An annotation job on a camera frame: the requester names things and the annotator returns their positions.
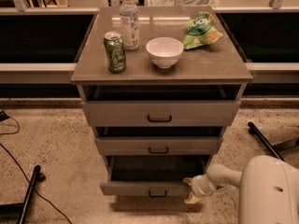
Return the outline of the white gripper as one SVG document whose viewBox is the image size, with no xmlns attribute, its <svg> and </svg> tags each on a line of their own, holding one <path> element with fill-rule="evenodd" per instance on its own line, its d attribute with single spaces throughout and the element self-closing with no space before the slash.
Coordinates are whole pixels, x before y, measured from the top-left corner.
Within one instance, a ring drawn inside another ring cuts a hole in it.
<svg viewBox="0 0 299 224">
<path fill-rule="evenodd" d="M 210 196 L 215 191 L 215 185 L 209 181 L 207 175 L 197 175 L 193 178 L 185 177 L 183 182 L 192 188 L 192 193 L 184 201 L 186 204 L 199 203 L 200 197 Z"/>
</svg>

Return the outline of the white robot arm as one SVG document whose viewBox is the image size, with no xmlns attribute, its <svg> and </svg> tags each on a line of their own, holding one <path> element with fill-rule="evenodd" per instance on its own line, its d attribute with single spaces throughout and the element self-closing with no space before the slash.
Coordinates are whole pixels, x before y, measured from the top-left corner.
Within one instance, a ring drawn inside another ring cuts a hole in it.
<svg viewBox="0 0 299 224">
<path fill-rule="evenodd" d="M 299 224 L 299 169 L 277 158 L 254 157 L 241 171 L 215 163 L 183 182 L 190 187 L 186 203 L 239 189 L 238 224 Z"/>
</svg>

